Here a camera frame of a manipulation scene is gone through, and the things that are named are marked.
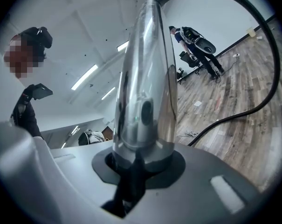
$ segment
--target person wearing headset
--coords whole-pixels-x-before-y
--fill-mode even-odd
[[[202,62],[204,67],[207,69],[208,73],[211,75],[211,77],[210,77],[211,80],[215,80],[217,78],[217,76],[216,76],[213,68],[211,67],[211,65],[207,61],[206,57],[208,57],[213,62],[213,64],[216,66],[216,68],[219,70],[219,72],[221,74],[223,74],[225,72],[225,70],[222,68],[221,64],[218,62],[218,60],[215,58],[214,55],[204,53],[203,51],[196,48],[196,46],[194,44],[187,43],[180,34],[180,28],[170,26],[169,29],[170,29],[170,33],[175,36],[176,41],[182,45],[183,49],[188,53],[188,55],[191,55],[191,52],[192,52],[193,55],[199,61]]]
[[[45,27],[29,28],[15,35],[4,52],[4,62],[19,79],[27,77],[33,72],[33,67],[38,67],[44,61],[45,48],[52,46],[53,38]],[[26,129],[32,137],[41,137],[34,109],[30,103],[30,93],[34,85],[26,88],[17,102],[11,122]]]

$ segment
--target person wearing backpack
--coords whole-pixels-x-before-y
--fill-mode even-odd
[[[215,58],[214,55],[208,54],[203,52],[202,50],[198,49],[194,44],[189,42],[183,35],[183,30],[184,29],[191,29],[188,27],[182,27],[182,28],[176,28],[174,26],[170,26],[170,33],[175,36],[175,39],[178,43],[180,43],[183,47],[183,49],[188,53],[188,55],[191,55],[191,52],[193,55],[202,62],[204,67],[207,69],[208,73],[211,75],[210,79],[215,80],[217,78],[217,75],[215,71],[213,70],[212,66],[210,63],[207,61],[206,57],[208,57],[213,64],[216,66],[216,68],[219,70],[221,74],[225,72],[225,70],[222,68],[221,64],[218,62],[218,60]]]

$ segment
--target wooden floor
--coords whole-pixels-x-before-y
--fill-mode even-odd
[[[277,21],[269,23],[276,38],[282,66],[282,30]],[[257,106],[268,94],[273,77],[273,58],[262,30],[219,57],[227,70],[219,84],[209,81],[203,70],[191,74],[178,85],[178,129],[176,142],[187,145],[193,137],[180,137],[184,131],[200,132],[222,119]],[[199,107],[193,104],[202,102]],[[262,110],[222,124],[195,145],[221,158],[263,191],[274,179],[282,163],[282,71],[278,92]]]

